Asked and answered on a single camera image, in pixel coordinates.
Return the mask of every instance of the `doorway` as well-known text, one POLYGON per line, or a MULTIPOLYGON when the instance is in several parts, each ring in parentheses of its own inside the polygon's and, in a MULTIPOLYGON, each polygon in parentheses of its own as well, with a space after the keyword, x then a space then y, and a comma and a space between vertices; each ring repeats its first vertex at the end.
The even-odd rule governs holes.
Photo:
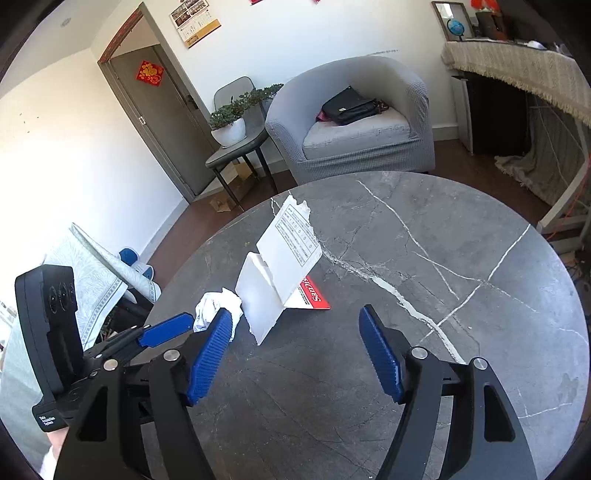
POLYGON ((99 65, 160 166, 192 202, 215 177, 205 162, 219 145, 210 133, 208 111, 144 4, 119 30, 99 65), (147 64, 146 72, 158 73, 142 79, 139 73, 147 64))

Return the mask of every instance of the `door frame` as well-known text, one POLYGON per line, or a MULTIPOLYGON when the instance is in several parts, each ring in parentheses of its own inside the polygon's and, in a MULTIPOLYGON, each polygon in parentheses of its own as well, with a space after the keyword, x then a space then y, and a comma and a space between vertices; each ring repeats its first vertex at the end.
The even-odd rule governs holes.
POLYGON ((138 22, 145 18, 156 35, 156 38, 160 42, 161 47, 163 48, 166 56, 168 57, 169 62, 173 65, 175 71, 177 72, 178 76, 181 78, 181 81, 195 100, 195 103, 199 107, 199 111, 205 117, 206 121, 209 121, 210 114, 209 110, 205 107, 201 97, 197 93, 197 90, 189 80, 187 73, 184 71, 182 65, 179 63, 177 57, 174 55, 174 52, 166 42, 162 32, 158 28, 158 25, 154 21, 154 18, 150 14, 148 7, 146 7, 145 3, 141 3, 138 9, 131 14, 131 16, 125 21, 123 26, 119 29, 119 31, 115 34, 107 48, 105 49, 104 53, 100 57, 98 61, 99 67, 105 76, 105 79, 111 90, 113 90, 113 94, 117 97, 117 100, 121 104, 121 107, 129 117, 129 120, 138 131, 140 137, 146 143, 148 149, 152 152, 152 155, 156 158, 162 169, 165 171, 166 175, 170 178, 170 180, 174 183, 176 188, 178 188, 179 192, 183 195, 183 197, 191 203, 194 201, 201 192, 194 192, 189 184, 183 179, 183 176, 174 166, 172 160, 167 155, 167 153, 162 148, 162 145, 158 142, 152 131, 149 129, 148 125, 145 124, 145 121, 142 122, 143 117, 141 116, 139 110, 135 106, 133 100, 131 99, 130 95, 127 93, 123 84, 118 79, 113 66, 109 62, 115 53, 115 50, 121 45, 121 42, 125 39, 125 37, 131 32, 131 30, 138 24, 138 22))

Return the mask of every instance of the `cardboard piece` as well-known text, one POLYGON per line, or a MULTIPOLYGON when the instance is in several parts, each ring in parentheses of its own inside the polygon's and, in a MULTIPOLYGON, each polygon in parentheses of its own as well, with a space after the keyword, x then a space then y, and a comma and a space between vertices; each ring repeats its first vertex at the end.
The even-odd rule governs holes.
POLYGON ((308 278, 322 248, 310 225, 306 202, 298 205, 289 195, 256 247, 260 253, 246 256, 236 293, 260 345, 283 310, 328 310, 330 305, 308 278))
MULTIPOLYGON (((224 168, 222 176, 238 200, 242 200, 256 183, 255 176, 245 163, 236 165, 230 163, 224 168)), ((209 198, 209 204, 216 212, 230 212, 236 206, 236 203, 223 188, 210 195, 209 198)))

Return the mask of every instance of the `person's hand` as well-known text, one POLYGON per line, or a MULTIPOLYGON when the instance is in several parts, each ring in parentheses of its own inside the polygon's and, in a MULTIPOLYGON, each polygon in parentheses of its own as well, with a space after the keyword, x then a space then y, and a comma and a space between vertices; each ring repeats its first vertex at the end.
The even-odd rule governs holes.
POLYGON ((60 456, 61 447, 64 445, 64 442, 66 441, 66 435, 68 435, 68 430, 70 429, 66 427, 65 429, 56 430, 55 432, 50 432, 47 434, 47 436, 49 437, 49 441, 51 443, 51 451, 53 452, 53 456, 56 460, 60 456))

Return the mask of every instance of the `mirror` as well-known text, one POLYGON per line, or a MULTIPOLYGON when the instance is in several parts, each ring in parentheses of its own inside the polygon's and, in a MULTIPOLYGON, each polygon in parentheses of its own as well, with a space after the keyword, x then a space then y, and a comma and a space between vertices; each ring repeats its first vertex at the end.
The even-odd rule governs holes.
POLYGON ((432 2, 432 4, 441 23, 443 33, 445 34, 448 41, 460 41, 465 38, 475 37, 474 29, 472 28, 472 22, 470 21, 470 17, 468 16, 468 12, 466 11, 464 4, 459 2, 432 2), (447 23, 450 20, 457 20, 462 25, 464 25, 466 31, 462 35, 462 38, 449 31, 447 23))

